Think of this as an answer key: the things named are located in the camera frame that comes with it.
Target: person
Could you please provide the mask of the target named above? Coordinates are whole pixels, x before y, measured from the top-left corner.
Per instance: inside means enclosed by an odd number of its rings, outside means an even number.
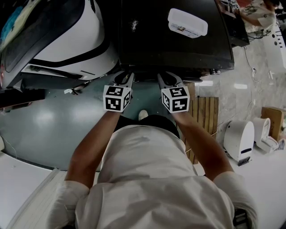
[[[222,148],[188,112],[172,116],[205,176],[169,119],[142,111],[135,121],[107,111],[75,149],[46,227],[229,229],[239,217],[257,228],[255,203]]]
[[[276,23],[275,8],[279,4],[279,0],[254,0],[235,13],[241,16],[247,33],[269,31]]]

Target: forearm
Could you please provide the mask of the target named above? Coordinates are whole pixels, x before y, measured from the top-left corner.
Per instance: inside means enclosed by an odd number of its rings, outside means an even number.
[[[120,113],[107,111],[78,145],[71,157],[66,180],[91,188],[94,174],[117,125]]]
[[[257,19],[252,19],[252,18],[246,16],[246,15],[243,14],[243,13],[240,13],[240,16],[241,16],[245,21],[249,22],[250,24],[252,24],[252,25],[254,25],[254,26],[262,26]]]
[[[189,113],[175,113],[173,117],[209,179],[213,180],[222,172],[233,171],[220,145]]]

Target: cube with fiducial markers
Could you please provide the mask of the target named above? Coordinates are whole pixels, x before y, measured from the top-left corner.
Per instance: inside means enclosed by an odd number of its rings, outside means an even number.
[[[104,86],[104,110],[123,112],[131,100],[132,89],[119,86]]]
[[[174,87],[162,89],[162,103],[170,113],[189,111],[188,87]]]

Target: shoe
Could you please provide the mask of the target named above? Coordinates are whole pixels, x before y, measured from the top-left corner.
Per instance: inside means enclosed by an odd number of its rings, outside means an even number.
[[[148,117],[148,112],[146,110],[142,110],[139,113],[138,120],[140,121],[140,120],[147,118],[147,117]]]

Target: marble floor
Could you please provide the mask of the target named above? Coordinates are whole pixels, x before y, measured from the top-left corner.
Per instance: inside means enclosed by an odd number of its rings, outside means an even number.
[[[250,65],[257,71],[254,77],[244,48],[236,47],[233,52],[234,70],[204,77],[204,82],[196,85],[197,96],[219,97],[219,143],[231,120],[259,117],[262,106],[286,107],[286,76],[269,77],[263,42],[254,40],[246,50]],[[15,148],[17,157],[66,170],[74,149],[104,113],[102,93],[107,82],[108,77],[97,79],[79,96],[51,90],[43,101],[0,113],[0,135]],[[149,114],[172,119],[161,104],[157,83],[134,83],[133,90],[124,116],[135,119],[141,109],[146,109]],[[6,141],[5,146],[6,152],[16,155]]]

